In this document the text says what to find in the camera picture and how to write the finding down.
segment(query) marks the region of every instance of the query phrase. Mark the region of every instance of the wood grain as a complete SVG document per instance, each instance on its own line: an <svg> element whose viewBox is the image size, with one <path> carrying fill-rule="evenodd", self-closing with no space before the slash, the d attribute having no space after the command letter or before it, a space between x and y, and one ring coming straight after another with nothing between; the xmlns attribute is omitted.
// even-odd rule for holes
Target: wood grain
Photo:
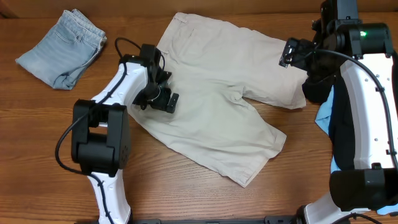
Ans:
<svg viewBox="0 0 398 224"><path fill-rule="evenodd" d="M59 17L63 10L79 9L87 16L172 16L176 12L204 16L220 14L319 12L324 0L2 0L20 18ZM396 0L359 0L361 12L398 10Z"/></svg>
<svg viewBox="0 0 398 224"><path fill-rule="evenodd" d="M362 13L365 22L388 23L398 44L398 15ZM15 58L37 44L57 19L0 21L0 223L73 223L98 216L95 196L86 177L57 165L54 147L72 120L77 99L100 92L117 70L116 37L138 44L156 44L171 20L167 17L92 18L109 43L72 91L53 90L16 65ZM237 26L280 39L311 39L318 14L216 16ZM121 44L125 53L137 54ZM294 214L328 191L331 143L314 123L318 105L286 110L250 101L266 122L287 135L283 151L271 159L244 189L184 156L167 149L130 119L133 149L124 170L126 197L134 218L186 220L261 218ZM70 159L70 136L61 149ZM396 218L380 217L383 223Z"/></svg>

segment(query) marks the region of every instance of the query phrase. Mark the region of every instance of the denim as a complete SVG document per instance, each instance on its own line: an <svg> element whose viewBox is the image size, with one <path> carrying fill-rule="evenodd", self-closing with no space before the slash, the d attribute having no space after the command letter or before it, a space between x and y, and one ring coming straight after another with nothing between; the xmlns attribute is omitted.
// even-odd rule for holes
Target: denim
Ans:
<svg viewBox="0 0 398 224"><path fill-rule="evenodd" d="M45 37L16 62L55 89L71 90L106 42L79 10L65 10Z"/></svg>

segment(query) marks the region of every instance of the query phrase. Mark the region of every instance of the blue cloth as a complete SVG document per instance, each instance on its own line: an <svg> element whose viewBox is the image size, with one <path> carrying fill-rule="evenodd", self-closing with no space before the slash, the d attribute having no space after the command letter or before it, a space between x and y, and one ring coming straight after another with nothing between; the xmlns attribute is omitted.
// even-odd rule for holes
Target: blue cloth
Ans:
<svg viewBox="0 0 398 224"><path fill-rule="evenodd" d="M322 103L321 107L319 107L319 111L317 117L315 118L316 124L329 135L329 123L330 123L330 116L331 116L331 108L333 106L333 96L334 96L334 89L331 88L329 93L329 97L326 102ZM335 158L332 157L331 164L330 164L330 172L341 170L335 161ZM391 212L398 212L398 204L392 206L385 206L377 211L379 215L387 215Z"/></svg>
<svg viewBox="0 0 398 224"><path fill-rule="evenodd" d="M45 37L16 62L52 88L71 90L105 42L105 32L79 10L65 10Z"/></svg>

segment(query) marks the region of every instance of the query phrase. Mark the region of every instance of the fabric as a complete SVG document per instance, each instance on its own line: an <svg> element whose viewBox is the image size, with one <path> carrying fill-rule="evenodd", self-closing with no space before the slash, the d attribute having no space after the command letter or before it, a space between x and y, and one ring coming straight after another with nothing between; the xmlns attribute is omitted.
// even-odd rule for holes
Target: fabric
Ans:
<svg viewBox="0 0 398 224"><path fill-rule="evenodd" d="M333 88L334 96L329 124L333 155L341 170L353 170L355 169L355 132L348 91L342 78L337 79Z"/></svg>
<svg viewBox="0 0 398 224"><path fill-rule="evenodd" d="M286 135L242 97L305 106L305 72L278 66L284 45L229 22L177 13L157 46L180 94L175 113L138 106L129 113L167 147L246 187Z"/></svg>
<svg viewBox="0 0 398 224"><path fill-rule="evenodd" d="M65 10L46 36L16 62L52 88L71 90L105 42L105 32L79 10Z"/></svg>
<svg viewBox="0 0 398 224"><path fill-rule="evenodd" d="M321 107L319 107L317 118L315 119L316 124L327 134L329 134L329 122L330 122L330 116L333 104L333 97L334 97L334 89L332 87L327 101L324 102L321 105ZM330 164L330 173L339 170L341 169L337 166L335 157L333 156ZM380 208L377 211L377 214L387 215L392 212L398 212L398 205L385 206L384 208Z"/></svg>
<svg viewBox="0 0 398 224"><path fill-rule="evenodd" d="M322 80L312 80L307 78L303 84L303 92L309 101L312 103L324 103L326 102L330 88L335 82L335 76L330 75L323 78Z"/></svg>

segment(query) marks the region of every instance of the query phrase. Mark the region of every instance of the black wire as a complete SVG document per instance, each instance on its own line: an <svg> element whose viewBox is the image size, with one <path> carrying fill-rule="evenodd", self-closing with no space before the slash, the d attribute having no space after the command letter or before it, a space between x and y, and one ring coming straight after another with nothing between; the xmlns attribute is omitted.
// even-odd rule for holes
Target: black wire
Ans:
<svg viewBox="0 0 398 224"><path fill-rule="evenodd" d="M160 56L163 59L163 66L162 66L162 71L164 71L164 66L166 65L166 61L164 60L164 56L162 54L160 54Z"/></svg>
<svg viewBox="0 0 398 224"><path fill-rule="evenodd" d="M356 219L356 217L361 217L361 218L367 219L367 220L369 220L369 221L371 221L371 222L373 222L375 224L382 224L381 222L375 220L374 218L371 218L371 217L369 217L367 215L363 215L363 214L360 214L360 213L351 213L349 215L344 216L343 218L338 219L337 221L333 222L332 224L339 224L340 222L342 222L344 220L347 220L347 219L350 219L350 218Z"/></svg>
<svg viewBox="0 0 398 224"><path fill-rule="evenodd" d="M136 43L134 43L133 41L131 41L131 40L127 39L127 38L124 38L124 37L118 37L118 38L116 38L116 40L114 41L114 46L115 46L116 51L118 52L120 58L122 58L123 56L122 56L122 54L121 54L121 52L120 52L120 50L119 50L119 47L118 47L118 42L119 42L119 40L125 40L125 41L127 41L127 42L130 42L130 43L132 43L133 45L135 45L138 49L141 49L141 48L140 48ZM123 82L124 78L125 78L126 75L127 75L127 65L126 65L126 63L123 63L123 67L124 67L124 71L123 71L122 77L121 77L120 80L117 82L117 84L115 84L115 86L113 86L113 88L106 94L106 96L105 96L102 100L100 100L97 104L95 104L92 108L90 108L90 109L87 111L87 113L85 113L83 116L79 117L75 122L73 122L73 123L63 132L63 134L61 135L60 139L58 140L57 145L55 146L55 160L58 162L59 166L62 167L62 168L64 168L65 170L67 170L67 171L69 171L69 172L72 172L72 173L75 173L75 174L86 175L86 174L82 173L82 171L80 171L80 170L76 170L76 169L73 169L73 168L70 168L70 167L66 166L66 165L61 161L61 159L60 159L60 154L59 154L60 148L61 148L61 144L62 144L63 140L66 138L66 136L68 135L68 133L73 129L73 127L75 127L81 120L85 119L88 115L90 115L90 113L92 113L94 110L96 110L98 107L100 107L100 105L102 105L107 99L109 99L109 98L112 96L112 94L116 91L116 89L117 89L117 88L119 87L119 85ZM107 218L109 219L109 222L110 222L111 224L114 224L114 222L112 221L111 215L110 215L110 213L109 213L109 210L108 210L108 208L107 208L107 206L106 206L105 190L104 190L103 183L102 183L101 180L100 180L97 176L95 176L94 174L88 174L87 176L92 177L93 179L95 179L95 180L97 181L98 187L99 187L100 190L101 190L102 203L103 203L103 206L104 206L105 215L106 215Z"/></svg>
<svg viewBox="0 0 398 224"><path fill-rule="evenodd" d="M116 48L116 51L118 52L120 58L122 58L123 55L122 55L122 53L121 53L120 50L119 50L119 46L118 46L119 40L127 41L127 42L129 42L130 44L136 46L138 49L141 50L141 47L138 46L138 44L134 43L134 41L129 40L129 39L125 38L125 37L118 37L118 38L116 38L116 40L114 40L114 48Z"/></svg>

